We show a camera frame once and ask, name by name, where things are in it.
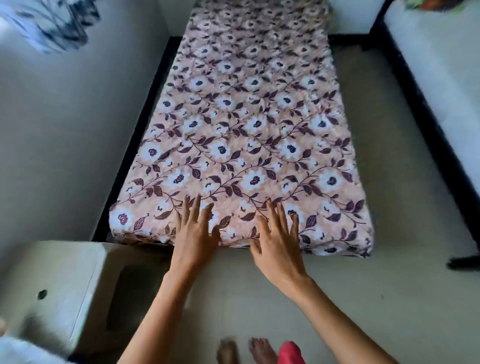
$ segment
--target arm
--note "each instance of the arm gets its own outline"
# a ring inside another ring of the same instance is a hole
[[[183,200],[183,216],[177,213],[177,235],[170,270],[132,340],[118,364],[163,364],[183,311],[188,292],[198,273],[211,259],[218,247],[218,226],[208,234],[208,217],[213,204],[200,210],[200,196],[195,199],[192,213],[188,199]]]
[[[289,233],[283,206],[276,212],[268,202],[267,208],[270,228],[258,216],[260,241],[251,245],[261,272],[302,310],[340,364],[396,364],[308,276],[298,244],[298,216],[292,216]]]

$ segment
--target floral bedsheet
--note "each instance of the floral bedsheet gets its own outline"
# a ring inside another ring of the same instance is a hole
[[[303,252],[370,255],[327,21],[323,0],[197,4],[110,209],[117,240],[173,243],[175,212],[200,193],[222,245],[258,238],[255,212],[271,198],[298,214]]]

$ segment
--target red cloth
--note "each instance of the red cloth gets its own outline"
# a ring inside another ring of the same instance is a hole
[[[305,364],[305,361],[301,357],[300,348],[293,341],[287,341],[278,352],[277,364]]]

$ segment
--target hand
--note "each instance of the hand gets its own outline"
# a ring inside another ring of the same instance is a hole
[[[210,261],[220,241],[218,225],[208,234],[208,218],[213,204],[200,212],[200,195],[195,198],[192,211],[189,199],[184,198],[183,214],[177,212],[175,248],[173,249],[170,271],[184,278],[195,278],[198,272]]]
[[[289,296],[297,282],[308,278],[298,244],[299,217],[290,216],[293,223],[289,233],[283,205],[278,204],[276,212],[268,200],[267,210],[270,228],[267,219],[257,214],[260,242],[253,241],[250,251],[265,277]]]

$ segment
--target black bed frame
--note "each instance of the black bed frame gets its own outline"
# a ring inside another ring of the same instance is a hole
[[[438,169],[442,174],[454,200],[462,214],[473,239],[480,250],[480,198],[472,183],[465,174],[458,158],[428,106],[402,54],[398,50],[390,32],[384,23],[384,15],[393,0],[386,0],[369,34],[336,34],[329,35],[332,46],[361,45],[364,50],[380,47],[384,52],[392,70],[403,90],[404,96],[415,117],[417,125],[427,143]],[[153,79],[145,105],[130,139],[127,151],[121,163],[119,172],[113,183],[107,203],[104,207],[93,241],[106,241],[109,233],[108,211],[117,200],[130,165],[133,163],[138,146],[148,126],[150,116],[155,107],[159,89],[163,86],[170,70],[171,63],[180,45],[181,37],[171,37],[163,54],[157,73]],[[454,270],[480,270],[480,254],[464,258],[452,258],[447,266]]]

